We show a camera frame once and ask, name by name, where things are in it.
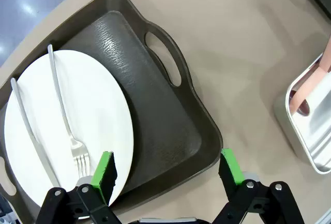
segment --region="fork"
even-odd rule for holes
[[[90,175],[90,161],[89,161],[89,154],[87,147],[85,144],[79,140],[77,140],[70,129],[70,125],[68,122],[68,118],[66,115],[66,110],[63,105],[63,100],[61,96],[61,90],[58,83],[57,73],[56,73],[56,67],[55,67],[55,60],[54,60],[54,53],[53,53],[53,46],[50,44],[47,47],[50,63],[51,63],[51,70],[52,70],[52,77],[54,82],[54,87],[56,91],[56,96],[58,103],[60,105],[62,118],[64,121],[64,124],[66,126],[70,141],[71,141],[71,153],[74,164],[77,166],[78,175],[79,178],[89,176]]]

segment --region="blue floor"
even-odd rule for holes
[[[63,0],[0,0],[0,66],[24,37]]]

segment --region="stainless steel tray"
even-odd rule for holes
[[[322,55],[276,99],[274,111],[296,155],[311,163],[318,173],[327,174],[331,171],[331,73],[307,97],[309,113],[297,111],[291,115],[289,110],[291,91],[319,63],[321,57]]]

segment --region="green gripper pad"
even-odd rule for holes
[[[224,158],[226,159],[230,171],[232,173],[234,182],[236,183],[236,185],[240,185],[242,184],[242,182],[245,180],[244,175],[240,169],[240,166],[232,152],[231,149],[223,149],[221,152],[224,156]]]
[[[91,180],[91,185],[100,192],[103,201],[108,205],[113,193],[117,172],[114,153],[103,152]]]

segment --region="beige table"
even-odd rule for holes
[[[91,0],[65,0],[0,68],[0,85],[22,59]],[[310,0],[132,0],[177,42],[194,86],[241,168],[268,185],[287,182],[306,223],[330,207],[331,175],[300,161],[273,115],[275,97],[326,45],[331,27]],[[227,202],[218,163],[165,195],[120,215],[212,221]],[[244,223],[262,223],[249,215]]]

